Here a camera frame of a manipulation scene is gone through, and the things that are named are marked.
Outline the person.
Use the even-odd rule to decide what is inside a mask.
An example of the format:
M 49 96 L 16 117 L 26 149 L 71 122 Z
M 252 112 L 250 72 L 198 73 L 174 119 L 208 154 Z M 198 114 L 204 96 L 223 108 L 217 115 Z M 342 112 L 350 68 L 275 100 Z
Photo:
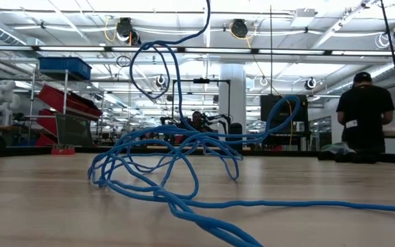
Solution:
M 191 125 L 199 132 L 212 132 L 213 130 L 206 125 L 204 118 L 199 111 L 192 114 Z
M 342 141 L 357 152 L 385 152 L 383 127 L 394 118 L 390 92 L 373 85 L 368 72 L 357 73 L 352 87 L 339 99 L 337 120 L 344 129 Z

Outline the black aluminium table frame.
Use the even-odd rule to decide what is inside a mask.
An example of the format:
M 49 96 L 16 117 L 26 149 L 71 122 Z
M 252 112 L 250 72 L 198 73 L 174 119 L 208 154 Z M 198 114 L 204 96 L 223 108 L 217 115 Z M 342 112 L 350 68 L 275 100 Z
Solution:
M 99 154 L 107 152 L 110 147 L 75 147 L 75 153 Z M 155 148 L 132 148 L 133 154 L 163 153 L 166 154 L 169 149 L 162 147 Z M 6 156 L 33 156 L 51 154 L 51 147 L 7 147 L 0 149 L 0 157 Z M 269 151 L 269 150 L 242 150 L 242 156 L 281 156 L 281 157 L 318 157 L 319 152 L 312 151 Z M 379 162 L 395 163 L 395 154 L 380 154 Z

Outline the red plastic bin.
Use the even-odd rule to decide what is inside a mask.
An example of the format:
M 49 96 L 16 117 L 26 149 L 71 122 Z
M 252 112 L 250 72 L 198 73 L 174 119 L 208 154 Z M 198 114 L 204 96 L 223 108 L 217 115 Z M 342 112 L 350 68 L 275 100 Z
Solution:
M 64 91 L 44 85 L 38 99 L 54 108 L 59 113 L 66 113 L 97 121 L 102 116 L 102 111 L 96 107 L 93 101 L 85 99 L 74 92 L 64 94 Z
M 36 146 L 38 147 L 53 146 L 54 144 L 57 144 L 57 141 L 52 134 L 41 133 L 36 141 Z
M 37 124 L 42 126 L 47 132 L 57 135 L 57 123 L 56 123 L 56 112 L 42 109 L 39 111 L 38 117 L 36 118 Z

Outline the black monitor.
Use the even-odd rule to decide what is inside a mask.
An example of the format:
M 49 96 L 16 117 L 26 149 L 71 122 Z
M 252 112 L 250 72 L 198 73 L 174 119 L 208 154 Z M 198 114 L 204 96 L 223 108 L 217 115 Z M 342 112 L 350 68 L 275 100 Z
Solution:
M 289 133 L 291 124 L 308 124 L 307 106 L 305 95 L 261 95 L 261 121 L 266 122 L 266 130 L 282 125 L 277 132 Z

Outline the small red box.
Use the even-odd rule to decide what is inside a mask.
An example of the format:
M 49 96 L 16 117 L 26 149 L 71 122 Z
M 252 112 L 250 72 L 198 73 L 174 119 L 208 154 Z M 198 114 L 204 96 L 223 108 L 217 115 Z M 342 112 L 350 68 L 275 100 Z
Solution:
M 51 148 L 53 155 L 74 155 L 75 147 L 73 145 L 55 144 Z

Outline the blue plastic tote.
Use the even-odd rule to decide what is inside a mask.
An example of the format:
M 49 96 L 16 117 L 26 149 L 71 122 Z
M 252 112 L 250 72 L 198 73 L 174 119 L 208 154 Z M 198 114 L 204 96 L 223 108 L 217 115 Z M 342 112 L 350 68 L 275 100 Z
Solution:
M 82 81 L 91 79 L 91 66 L 77 57 L 41 57 L 39 71 L 55 80 L 64 80 L 68 71 L 68 80 Z

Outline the white building column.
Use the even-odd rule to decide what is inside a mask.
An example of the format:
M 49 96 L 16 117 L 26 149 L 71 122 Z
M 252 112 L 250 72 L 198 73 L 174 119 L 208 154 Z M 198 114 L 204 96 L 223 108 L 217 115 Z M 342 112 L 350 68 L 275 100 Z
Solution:
M 231 123 L 241 124 L 246 133 L 246 73 L 242 64 L 219 66 L 219 114 L 230 115 Z

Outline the metal shelf rack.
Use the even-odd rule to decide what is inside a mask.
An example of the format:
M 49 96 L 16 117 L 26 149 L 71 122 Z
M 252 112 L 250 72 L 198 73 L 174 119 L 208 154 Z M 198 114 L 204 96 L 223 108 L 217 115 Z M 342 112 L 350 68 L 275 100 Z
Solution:
M 65 74 L 65 79 L 64 79 L 64 89 L 63 90 L 61 90 L 61 91 L 64 91 L 64 94 L 67 94 L 67 93 L 69 93 L 69 92 L 72 92 L 72 91 L 70 91 L 69 90 L 69 88 L 68 88 L 68 83 L 69 83 L 69 80 L 68 80 L 68 72 L 66 72 L 66 74 Z M 67 115 L 66 113 L 59 113 L 58 111 L 56 111 L 54 108 L 52 108 L 52 107 L 50 107 L 50 106 L 48 106 L 49 108 L 48 108 L 48 110 L 51 110 L 51 111 L 55 111 L 56 112 L 56 114 L 63 114 L 63 115 Z M 51 134 L 51 133 L 49 133 L 49 132 L 47 132 L 42 126 L 40 126 L 41 128 L 42 128 L 42 131 L 41 131 L 41 133 L 43 133 L 43 134 Z

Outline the thin vertical pole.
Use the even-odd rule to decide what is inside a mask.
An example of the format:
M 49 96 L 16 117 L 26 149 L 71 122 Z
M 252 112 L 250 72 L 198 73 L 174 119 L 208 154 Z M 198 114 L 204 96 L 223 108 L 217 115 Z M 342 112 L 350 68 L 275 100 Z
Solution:
M 273 72 L 274 72 L 274 59 L 273 59 L 273 20 L 272 20 L 272 4 L 270 4 L 270 95 L 273 93 Z

